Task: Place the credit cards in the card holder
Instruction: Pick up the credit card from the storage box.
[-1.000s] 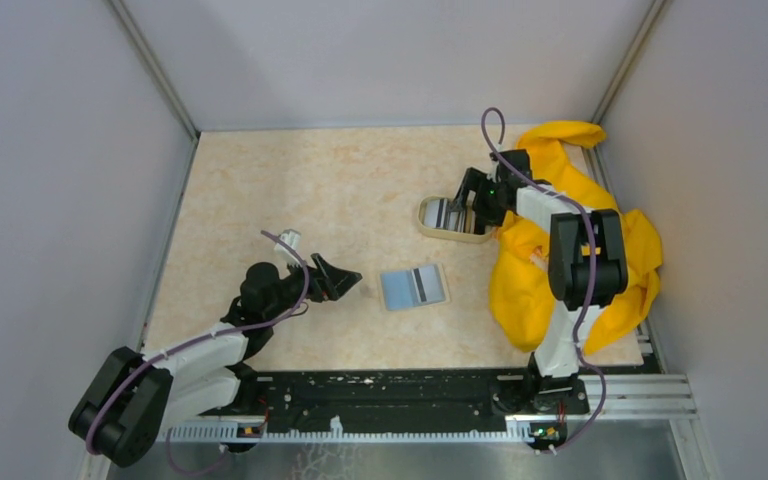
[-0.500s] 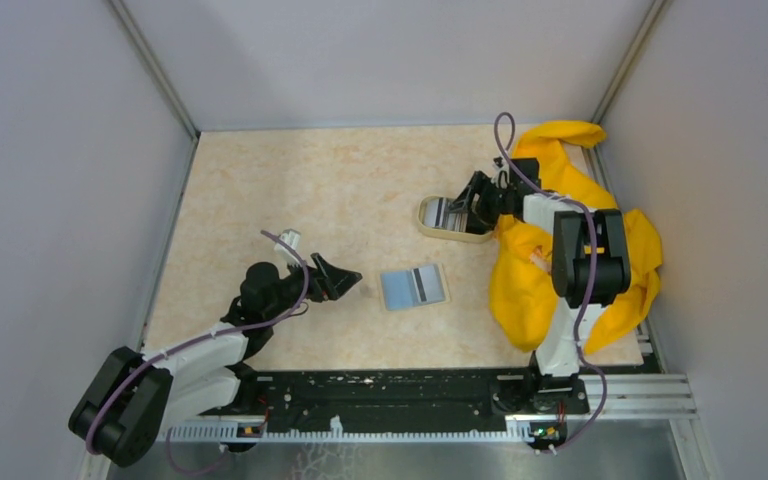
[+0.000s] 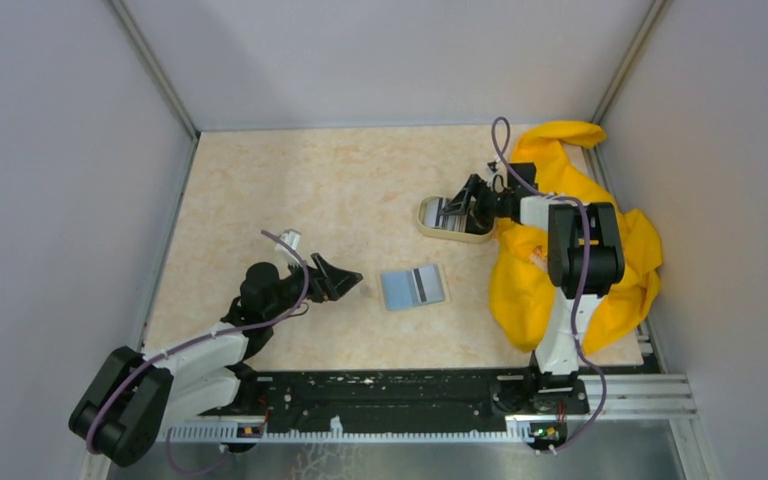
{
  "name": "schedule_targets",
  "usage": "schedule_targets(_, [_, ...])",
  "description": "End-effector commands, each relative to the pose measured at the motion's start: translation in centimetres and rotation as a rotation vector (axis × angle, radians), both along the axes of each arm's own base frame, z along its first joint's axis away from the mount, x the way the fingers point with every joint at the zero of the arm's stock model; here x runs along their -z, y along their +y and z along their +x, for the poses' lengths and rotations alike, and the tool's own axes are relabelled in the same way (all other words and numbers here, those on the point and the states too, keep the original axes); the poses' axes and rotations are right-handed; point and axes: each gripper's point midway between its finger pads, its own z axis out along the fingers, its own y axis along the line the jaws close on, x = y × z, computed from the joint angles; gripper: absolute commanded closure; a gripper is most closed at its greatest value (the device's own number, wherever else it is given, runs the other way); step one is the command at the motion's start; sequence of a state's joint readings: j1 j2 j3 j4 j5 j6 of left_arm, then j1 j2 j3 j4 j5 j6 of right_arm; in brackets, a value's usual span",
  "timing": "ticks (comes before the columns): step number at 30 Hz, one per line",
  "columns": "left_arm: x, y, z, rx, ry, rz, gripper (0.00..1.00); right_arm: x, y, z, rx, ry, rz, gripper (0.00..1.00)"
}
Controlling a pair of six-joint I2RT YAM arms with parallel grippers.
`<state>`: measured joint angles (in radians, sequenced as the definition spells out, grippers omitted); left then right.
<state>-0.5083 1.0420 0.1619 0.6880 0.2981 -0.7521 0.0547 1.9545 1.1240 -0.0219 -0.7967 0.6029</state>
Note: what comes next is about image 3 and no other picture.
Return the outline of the beige card holder wallet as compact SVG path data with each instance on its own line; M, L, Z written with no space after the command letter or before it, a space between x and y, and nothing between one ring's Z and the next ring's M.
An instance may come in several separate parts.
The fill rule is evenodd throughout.
M382 272L379 286L388 312L443 304L449 300L444 271L437 263Z

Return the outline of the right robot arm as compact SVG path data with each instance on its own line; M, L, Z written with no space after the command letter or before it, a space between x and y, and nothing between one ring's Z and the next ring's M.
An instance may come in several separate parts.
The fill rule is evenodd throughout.
M614 206L541 193L532 163L512 164L503 183L471 175L451 199L440 200L436 225L487 233L499 219L547 234L546 268L555 289L547 330L532 355L523 398L550 411L578 380L582 340L590 321L625 272Z

